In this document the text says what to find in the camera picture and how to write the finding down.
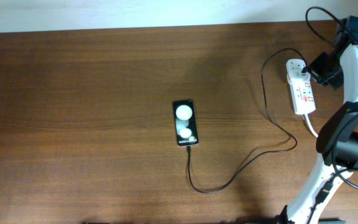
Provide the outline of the black smartphone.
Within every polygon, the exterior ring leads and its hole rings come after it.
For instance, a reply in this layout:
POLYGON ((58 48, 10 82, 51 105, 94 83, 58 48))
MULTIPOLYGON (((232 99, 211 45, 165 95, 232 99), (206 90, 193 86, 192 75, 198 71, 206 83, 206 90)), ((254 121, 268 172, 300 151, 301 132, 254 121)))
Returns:
POLYGON ((193 101, 174 101, 172 106, 178 146, 192 146, 199 144, 196 113, 193 101))

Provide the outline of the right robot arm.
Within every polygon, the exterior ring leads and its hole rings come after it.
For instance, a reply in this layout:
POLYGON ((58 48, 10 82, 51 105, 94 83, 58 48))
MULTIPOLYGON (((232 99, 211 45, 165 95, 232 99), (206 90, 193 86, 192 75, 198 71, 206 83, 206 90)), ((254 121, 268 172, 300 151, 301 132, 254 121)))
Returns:
POLYGON ((344 87, 344 104, 321 128, 316 163, 301 192, 275 223, 318 223, 319 217, 342 184, 358 172, 358 17, 337 22, 331 54, 322 53, 307 68, 320 85, 344 87))

